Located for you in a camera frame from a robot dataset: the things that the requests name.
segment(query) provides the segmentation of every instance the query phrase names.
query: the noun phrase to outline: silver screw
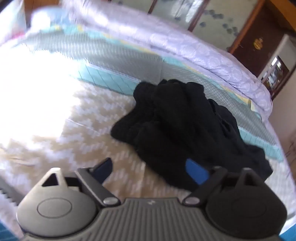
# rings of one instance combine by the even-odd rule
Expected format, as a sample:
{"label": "silver screw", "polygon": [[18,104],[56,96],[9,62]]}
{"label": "silver screw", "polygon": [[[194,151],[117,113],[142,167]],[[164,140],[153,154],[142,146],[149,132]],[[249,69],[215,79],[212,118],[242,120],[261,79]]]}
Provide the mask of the silver screw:
{"label": "silver screw", "polygon": [[196,205],[200,202],[200,199],[197,197],[189,197],[185,199],[185,204],[187,205]]}
{"label": "silver screw", "polygon": [[107,197],[103,200],[103,203],[106,205],[115,205],[118,203],[118,199],[116,197]]}

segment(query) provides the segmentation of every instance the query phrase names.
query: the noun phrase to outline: door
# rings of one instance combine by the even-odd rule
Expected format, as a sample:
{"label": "door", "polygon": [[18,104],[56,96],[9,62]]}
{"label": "door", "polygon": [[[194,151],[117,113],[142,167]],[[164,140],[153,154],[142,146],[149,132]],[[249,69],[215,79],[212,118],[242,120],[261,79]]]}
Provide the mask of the door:
{"label": "door", "polygon": [[271,11],[264,6],[233,55],[258,77],[284,33]]}

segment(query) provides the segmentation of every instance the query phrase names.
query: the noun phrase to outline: white wall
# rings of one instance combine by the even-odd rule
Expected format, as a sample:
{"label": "white wall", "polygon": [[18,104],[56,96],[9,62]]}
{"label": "white wall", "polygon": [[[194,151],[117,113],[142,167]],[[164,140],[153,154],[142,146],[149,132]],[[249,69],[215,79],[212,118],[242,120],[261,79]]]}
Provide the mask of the white wall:
{"label": "white wall", "polygon": [[269,117],[284,151],[290,146],[290,138],[296,132],[296,71],[273,100]]}
{"label": "white wall", "polygon": [[279,57],[282,59],[284,64],[289,70],[293,68],[296,63],[296,48],[292,44],[291,40],[288,39],[284,47],[279,53]]}

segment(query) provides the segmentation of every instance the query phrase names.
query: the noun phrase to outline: patterned bed sheet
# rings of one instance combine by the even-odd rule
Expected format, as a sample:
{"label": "patterned bed sheet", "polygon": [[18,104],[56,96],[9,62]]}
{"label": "patterned bed sheet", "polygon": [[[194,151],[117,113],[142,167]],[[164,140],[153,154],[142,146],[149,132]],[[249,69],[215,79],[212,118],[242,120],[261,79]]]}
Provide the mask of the patterned bed sheet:
{"label": "patterned bed sheet", "polygon": [[[2,73],[6,78],[0,81],[4,103],[0,143],[6,154],[1,156],[0,175],[21,193],[26,194],[51,167],[74,171],[111,157],[114,172],[104,185],[121,199],[183,199],[187,191],[169,187],[128,145],[109,135],[113,123],[132,108],[131,94],[139,81],[157,84],[176,78],[204,85],[206,96],[235,116],[242,138],[265,150],[274,169],[266,183],[288,210],[283,231],[295,223],[295,185],[289,166],[250,99],[170,55],[82,26],[53,26],[2,53],[6,57],[0,58],[0,66],[6,66]],[[21,236],[15,207],[2,199],[0,219]]]}

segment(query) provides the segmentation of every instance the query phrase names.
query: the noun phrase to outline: crumpled black garment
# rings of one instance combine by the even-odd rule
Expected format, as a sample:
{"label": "crumpled black garment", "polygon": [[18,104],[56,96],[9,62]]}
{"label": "crumpled black garment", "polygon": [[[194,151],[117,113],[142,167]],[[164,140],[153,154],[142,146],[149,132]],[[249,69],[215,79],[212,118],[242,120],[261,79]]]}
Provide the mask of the crumpled black garment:
{"label": "crumpled black garment", "polygon": [[111,136],[132,145],[152,170],[178,188],[198,187],[185,170],[188,158],[207,169],[240,172],[249,167],[266,180],[272,169],[263,149],[244,143],[233,115],[203,91],[193,82],[141,82],[133,93],[134,109],[115,123]]}

